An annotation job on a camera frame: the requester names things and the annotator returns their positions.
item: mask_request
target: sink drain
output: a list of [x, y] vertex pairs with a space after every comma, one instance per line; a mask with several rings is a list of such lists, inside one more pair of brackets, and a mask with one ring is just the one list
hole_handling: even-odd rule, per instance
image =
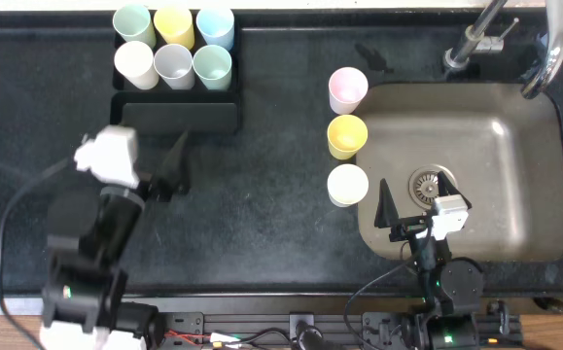
[[410, 198], [420, 207], [430, 209], [435, 198], [439, 196], [439, 178], [437, 174], [443, 171], [455, 187], [458, 187], [454, 175], [446, 167], [430, 164], [415, 170], [408, 179], [408, 193]]

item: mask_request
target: faucet handle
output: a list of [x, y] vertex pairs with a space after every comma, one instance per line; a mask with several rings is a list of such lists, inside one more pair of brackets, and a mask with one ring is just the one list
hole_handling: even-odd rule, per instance
[[495, 36], [485, 36], [482, 40], [477, 43], [474, 53], [500, 53], [504, 49], [504, 38], [512, 31], [512, 29], [518, 24], [518, 17], [516, 17], [512, 24], [500, 35]]
[[497, 40], [499, 41], [504, 41], [504, 38], [506, 38], [506, 36], [508, 35], [508, 33], [510, 33], [510, 31], [518, 24], [518, 17], [515, 17], [514, 20], [512, 21], [512, 24], [506, 28], [506, 30], [504, 30], [504, 32], [502, 33], [502, 35], [499, 36], [499, 38]]

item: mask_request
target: stainless steel sink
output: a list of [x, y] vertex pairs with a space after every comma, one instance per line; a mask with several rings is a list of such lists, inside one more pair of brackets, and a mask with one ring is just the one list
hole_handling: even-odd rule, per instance
[[374, 87], [355, 115], [368, 125], [357, 165], [369, 178], [359, 229], [378, 255], [401, 243], [373, 226], [385, 178], [401, 217], [437, 195], [439, 170], [473, 204], [465, 228], [448, 235], [455, 256], [479, 261], [551, 261], [563, 255], [563, 148], [555, 106], [521, 85], [403, 84]]

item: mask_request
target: chrome faucet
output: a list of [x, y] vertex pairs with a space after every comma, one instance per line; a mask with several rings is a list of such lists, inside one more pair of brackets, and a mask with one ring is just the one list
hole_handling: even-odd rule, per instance
[[[498, 53], [504, 47], [504, 37], [518, 23], [518, 19], [499, 37], [485, 37], [484, 31], [508, 0], [493, 0], [473, 25], [465, 30], [458, 44], [445, 52], [446, 68], [462, 70], [473, 53]], [[548, 23], [545, 61], [541, 69], [521, 89], [523, 97], [531, 99], [545, 90], [563, 61], [563, 0], [545, 0]]]

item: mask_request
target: cup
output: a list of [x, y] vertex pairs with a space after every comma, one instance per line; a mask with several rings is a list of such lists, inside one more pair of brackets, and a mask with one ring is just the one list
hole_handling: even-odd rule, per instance
[[113, 15], [115, 31], [127, 42], [140, 41], [150, 48], [156, 45], [156, 32], [152, 25], [152, 16], [143, 5], [127, 5]]
[[355, 116], [339, 116], [329, 124], [327, 138], [333, 157], [340, 160], [350, 159], [368, 141], [368, 127]]
[[218, 45], [206, 45], [193, 58], [193, 68], [207, 89], [226, 90], [231, 84], [231, 55]]
[[368, 78], [357, 68], [337, 69], [329, 79], [329, 103], [339, 115], [352, 113], [368, 93]]
[[368, 194], [368, 175], [355, 164], [342, 164], [333, 169], [327, 180], [331, 202], [338, 207], [356, 204]]
[[127, 42], [115, 53], [115, 67], [137, 88], [150, 89], [156, 86], [159, 77], [154, 69], [154, 53], [143, 42]]
[[202, 9], [196, 15], [196, 27], [208, 45], [225, 50], [233, 47], [233, 12], [230, 9]]
[[154, 67], [171, 88], [193, 88], [193, 55], [185, 47], [178, 44], [161, 47], [154, 57]]
[[154, 25], [167, 44], [179, 44], [188, 50], [193, 48], [193, 14], [188, 8], [167, 6], [157, 10]]

